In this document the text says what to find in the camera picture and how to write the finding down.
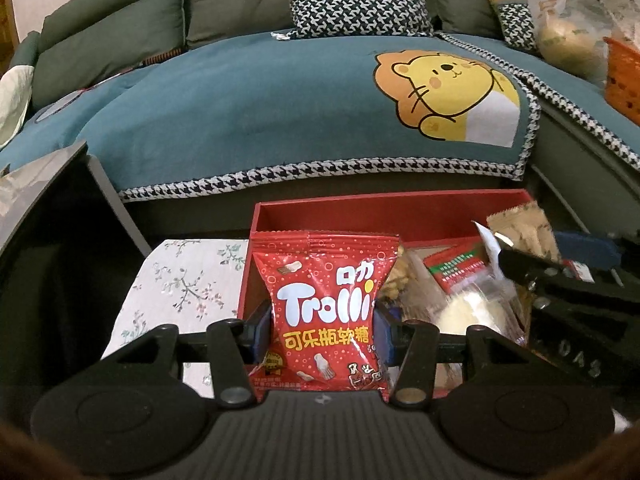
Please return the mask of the gold foil snack packet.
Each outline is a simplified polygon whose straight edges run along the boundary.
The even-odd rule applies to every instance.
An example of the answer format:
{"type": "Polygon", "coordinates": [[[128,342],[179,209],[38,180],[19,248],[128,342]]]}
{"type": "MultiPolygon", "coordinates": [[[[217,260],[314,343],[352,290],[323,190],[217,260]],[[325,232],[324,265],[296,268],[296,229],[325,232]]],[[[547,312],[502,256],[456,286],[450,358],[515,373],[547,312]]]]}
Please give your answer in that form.
{"type": "Polygon", "coordinates": [[[488,216],[487,225],[520,252],[556,263],[562,260],[551,224],[536,200],[488,216]]]}

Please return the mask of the round white cake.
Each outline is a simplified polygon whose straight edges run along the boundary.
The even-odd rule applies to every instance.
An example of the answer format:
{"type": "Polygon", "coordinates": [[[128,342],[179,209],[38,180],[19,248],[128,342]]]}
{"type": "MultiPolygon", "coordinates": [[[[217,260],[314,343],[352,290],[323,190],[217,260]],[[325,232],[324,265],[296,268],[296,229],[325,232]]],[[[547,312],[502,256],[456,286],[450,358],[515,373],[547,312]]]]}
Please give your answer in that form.
{"type": "Polygon", "coordinates": [[[449,295],[435,314],[435,325],[450,335],[465,335],[470,326],[481,325],[522,346],[526,337],[514,311],[517,304],[511,282],[486,276],[449,295]]]}

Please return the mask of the red green snack sachet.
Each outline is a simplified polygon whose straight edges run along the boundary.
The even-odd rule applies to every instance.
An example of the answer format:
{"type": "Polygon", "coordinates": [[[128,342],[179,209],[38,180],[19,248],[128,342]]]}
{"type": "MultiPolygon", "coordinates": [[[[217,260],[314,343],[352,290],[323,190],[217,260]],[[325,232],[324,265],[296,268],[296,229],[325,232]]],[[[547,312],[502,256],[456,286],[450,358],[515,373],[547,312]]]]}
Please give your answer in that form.
{"type": "Polygon", "coordinates": [[[423,263],[448,295],[488,273],[484,248],[479,242],[467,242],[435,252],[425,257],[423,263]]]}

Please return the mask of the clear bag of yellow crackers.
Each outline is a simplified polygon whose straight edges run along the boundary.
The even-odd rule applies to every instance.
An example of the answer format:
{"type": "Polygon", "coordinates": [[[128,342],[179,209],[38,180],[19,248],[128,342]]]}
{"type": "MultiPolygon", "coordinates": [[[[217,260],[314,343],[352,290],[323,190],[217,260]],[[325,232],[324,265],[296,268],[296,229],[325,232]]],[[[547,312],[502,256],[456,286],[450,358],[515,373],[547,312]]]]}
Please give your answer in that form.
{"type": "Polygon", "coordinates": [[[396,261],[376,300],[402,322],[427,322],[442,330],[440,318],[448,296],[416,249],[399,246],[396,261]]]}

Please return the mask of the red Trolli gummy bag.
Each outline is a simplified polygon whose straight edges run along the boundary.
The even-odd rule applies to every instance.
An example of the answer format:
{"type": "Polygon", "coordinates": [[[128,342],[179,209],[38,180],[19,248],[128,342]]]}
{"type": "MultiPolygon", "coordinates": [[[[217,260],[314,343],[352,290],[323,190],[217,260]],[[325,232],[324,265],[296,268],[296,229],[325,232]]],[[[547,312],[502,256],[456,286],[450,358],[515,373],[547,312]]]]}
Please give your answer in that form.
{"type": "Polygon", "coordinates": [[[398,256],[388,234],[259,232],[252,257],[271,304],[271,341],[250,380],[276,390],[385,392],[375,298],[398,256]]]}

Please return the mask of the white gluten strip snack bag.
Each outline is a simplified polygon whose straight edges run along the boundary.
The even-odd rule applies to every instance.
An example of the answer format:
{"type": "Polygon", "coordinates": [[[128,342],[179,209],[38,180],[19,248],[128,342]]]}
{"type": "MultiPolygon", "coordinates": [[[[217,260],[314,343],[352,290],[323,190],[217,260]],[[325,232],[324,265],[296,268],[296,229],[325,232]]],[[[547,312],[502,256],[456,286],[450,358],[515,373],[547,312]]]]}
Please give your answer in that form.
{"type": "Polygon", "coordinates": [[[495,237],[494,233],[488,229],[487,226],[483,226],[482,224],[475,222],[475,226],[477,228],[478,234],[480,234],[480,239],[483,242],[485,247],[485,252],[488,257],[489,265],[491,268],[492,274],[498,281],[502,281],[504,279],[504,274],[500,269],[499,264],[499,256],[501,252],[501,247],[498,242],[498,238],[495,237]]]}

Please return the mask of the floral tablecloth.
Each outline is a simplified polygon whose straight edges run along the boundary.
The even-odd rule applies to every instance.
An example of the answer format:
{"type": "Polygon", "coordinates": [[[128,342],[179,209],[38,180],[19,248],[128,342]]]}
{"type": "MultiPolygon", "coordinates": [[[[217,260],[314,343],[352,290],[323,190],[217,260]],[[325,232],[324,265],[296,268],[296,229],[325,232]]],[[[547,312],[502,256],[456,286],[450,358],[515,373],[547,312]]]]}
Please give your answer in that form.
{"type": "Polygon", "coordinates": [[[239,311],[247,240],[164,240],[129,289],[104,356],[162,324],[203,333],[239,311]]]}

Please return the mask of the red cardboard box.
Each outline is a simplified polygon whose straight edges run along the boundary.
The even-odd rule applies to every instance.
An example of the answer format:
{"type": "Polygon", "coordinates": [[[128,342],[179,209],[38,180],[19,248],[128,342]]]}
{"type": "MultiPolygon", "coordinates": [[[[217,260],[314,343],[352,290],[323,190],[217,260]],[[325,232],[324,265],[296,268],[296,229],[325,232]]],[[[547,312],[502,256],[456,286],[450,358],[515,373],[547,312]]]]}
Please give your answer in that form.
{"type": "Polygon", "coordinates": [[[240,317],[269,300],[252,257],[252,238],[259,232],[321,231],[396,235],[409,247],[456,246],[480,237],[475,222],[525,204],[524,190],[410,192],[286,200],[260,203],[254,211],[243,276],[240,317]]]}

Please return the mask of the orange plastic basket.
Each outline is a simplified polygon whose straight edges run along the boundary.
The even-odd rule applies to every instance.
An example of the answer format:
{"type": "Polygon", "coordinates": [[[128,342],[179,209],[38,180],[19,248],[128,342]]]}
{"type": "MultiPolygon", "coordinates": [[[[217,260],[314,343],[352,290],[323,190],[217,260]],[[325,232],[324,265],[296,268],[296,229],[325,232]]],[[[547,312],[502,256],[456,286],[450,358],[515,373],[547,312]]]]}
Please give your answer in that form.
{"type": "Polygon", "coordinates": [[[604,89],[605,101],[614,110],[640,125],[640,53],[629,44],[611,37],[608,45],[608,74],[604,89]]]}

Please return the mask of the dark side table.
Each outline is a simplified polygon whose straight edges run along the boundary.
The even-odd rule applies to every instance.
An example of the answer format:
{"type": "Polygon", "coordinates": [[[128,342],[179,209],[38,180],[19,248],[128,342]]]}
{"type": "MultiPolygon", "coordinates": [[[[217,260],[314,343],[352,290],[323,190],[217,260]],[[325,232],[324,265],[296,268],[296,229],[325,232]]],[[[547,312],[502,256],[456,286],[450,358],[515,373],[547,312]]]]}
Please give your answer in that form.
{"type": "Polygon", "coordinates": [[[150,251],[85,143],[2,176],[2,418],[99,361],[150,251]]]}

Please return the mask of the clear plastic bag with food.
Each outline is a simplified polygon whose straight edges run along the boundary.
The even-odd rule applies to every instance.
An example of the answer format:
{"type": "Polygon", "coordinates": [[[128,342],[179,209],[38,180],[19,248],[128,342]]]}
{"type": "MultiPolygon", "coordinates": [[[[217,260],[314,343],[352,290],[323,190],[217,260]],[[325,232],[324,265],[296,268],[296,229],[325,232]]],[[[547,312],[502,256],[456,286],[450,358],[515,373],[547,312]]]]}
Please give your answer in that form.
{"type": "Polygon", "coordinates": [[[602,87],[608,44],[639,44],[639,0],[527,0],[534,38],[544,60],[602,87]]]}

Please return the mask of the teal sofa cover with lion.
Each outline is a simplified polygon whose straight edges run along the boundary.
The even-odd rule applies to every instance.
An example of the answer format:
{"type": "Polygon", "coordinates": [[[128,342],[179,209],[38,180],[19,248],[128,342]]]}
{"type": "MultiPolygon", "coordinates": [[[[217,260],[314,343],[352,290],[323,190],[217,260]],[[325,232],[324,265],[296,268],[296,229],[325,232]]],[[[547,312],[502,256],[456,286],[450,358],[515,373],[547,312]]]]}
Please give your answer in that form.
{"type": "Polygon", "coordinates": [[[126,202],[358,174],[518,181],[555,112],[608,166],[638,171],[639,129],[597,87],[500,41],[257,34],[37,110],[1,161],[82,142],[126,202]]]}

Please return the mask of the dark green sofa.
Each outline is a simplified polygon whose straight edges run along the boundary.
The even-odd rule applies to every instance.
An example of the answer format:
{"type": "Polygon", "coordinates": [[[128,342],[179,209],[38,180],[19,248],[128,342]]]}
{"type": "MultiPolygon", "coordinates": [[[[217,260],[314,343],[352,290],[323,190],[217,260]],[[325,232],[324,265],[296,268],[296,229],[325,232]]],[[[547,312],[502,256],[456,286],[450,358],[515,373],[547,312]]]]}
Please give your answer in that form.
{"type": "MultiPolygon", "coordinates": [[[[497,40],[510,48],[489,0],[426,4],[433,27],[428,38],[443,32],[497,40]]],[[[1,153],[37,110],[66,103],[81,91],[222,40],[257,34],[307,40],[288,39],[293,28],[290,0],[67,0],[36,29],[17,27],[20,42],[2,58],[1,153]]],[[[547,63],[539,51],[512,50],[547,63]]],[[[244,230],[255,205],[268,200],[474,188],[526,188],[556,226],[593,233],[635,231],[639,169],[608,166],[589,140],[567,130],[567,123],[565,114],[544,115],[540,143],[518,181],[469,174],[358,174],[126,202],[108,180],[143,233],[153,238],[244,230]]]]}

